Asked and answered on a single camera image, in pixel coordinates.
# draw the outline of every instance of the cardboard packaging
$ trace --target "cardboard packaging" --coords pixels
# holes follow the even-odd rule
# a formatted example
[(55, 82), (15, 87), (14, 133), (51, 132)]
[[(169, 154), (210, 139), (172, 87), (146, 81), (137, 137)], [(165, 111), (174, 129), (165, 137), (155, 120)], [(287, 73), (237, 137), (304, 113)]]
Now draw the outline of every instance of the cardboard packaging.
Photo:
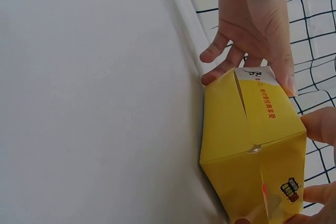
[(200, 165), (232, 223), (281, 224), (303, 205), (306, 129), (269, 67), (205, 88)]

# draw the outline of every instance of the printed graphic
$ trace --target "printed graphic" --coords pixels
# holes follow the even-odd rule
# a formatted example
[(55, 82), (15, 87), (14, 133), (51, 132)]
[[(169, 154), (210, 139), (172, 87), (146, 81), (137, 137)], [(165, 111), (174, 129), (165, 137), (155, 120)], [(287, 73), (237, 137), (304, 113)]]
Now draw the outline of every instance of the printed graphic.
[(281, 191), (286, 194), (287, 198), (294, 203), (299, 199), (299, 195), (297, 194), (297, 191), (299, 190), (300, 186), (295, 181), (294, 178), (289, 178), (287, 183), (284, 183), (280, 189)]
[(246, 71), (244, 70), (244, 72), (248, 73), (250, 76), (255, 76), (255, 77), (259, 77), (261, 76), (261, 72), (257, 72), (257, 71)]

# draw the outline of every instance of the white surface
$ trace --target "white surface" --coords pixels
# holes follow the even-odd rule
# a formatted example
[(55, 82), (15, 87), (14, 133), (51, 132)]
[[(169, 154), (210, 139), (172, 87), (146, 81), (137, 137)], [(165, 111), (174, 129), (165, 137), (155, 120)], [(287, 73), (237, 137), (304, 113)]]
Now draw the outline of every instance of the white surface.
[(0, 0), (0, 223), (222, 223), (160, 0)]

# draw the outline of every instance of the yellow cardboard box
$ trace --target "yellow cardboard box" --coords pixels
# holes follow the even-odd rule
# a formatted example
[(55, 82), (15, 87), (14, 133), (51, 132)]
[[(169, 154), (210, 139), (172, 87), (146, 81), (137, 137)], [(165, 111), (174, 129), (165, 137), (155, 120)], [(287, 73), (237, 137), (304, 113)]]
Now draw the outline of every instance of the yellow cardboard box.
[(269, 67), (205, 88), (200, 164), (230, 220), (280, 224), (302, 210), (306, 129)]

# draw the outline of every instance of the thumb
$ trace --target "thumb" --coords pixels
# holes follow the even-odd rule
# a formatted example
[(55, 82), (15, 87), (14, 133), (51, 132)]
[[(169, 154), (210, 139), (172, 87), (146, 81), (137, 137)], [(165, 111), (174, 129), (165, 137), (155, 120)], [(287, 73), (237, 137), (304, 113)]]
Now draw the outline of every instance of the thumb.
[(287, 0), (246, 0), (251, 18), (268, 41), (272, 68), (278, 82), (289, 96), (297, 96), (294, 64), (290, 48)]
[(273, 70), (279, 84), (289, 97), (296, 97), (298, 95), (295, 78), (294, 78), (294, 65), (291, 53), (275, 52), (275, 55), (281, 55), (274, 61), (268, 63)]

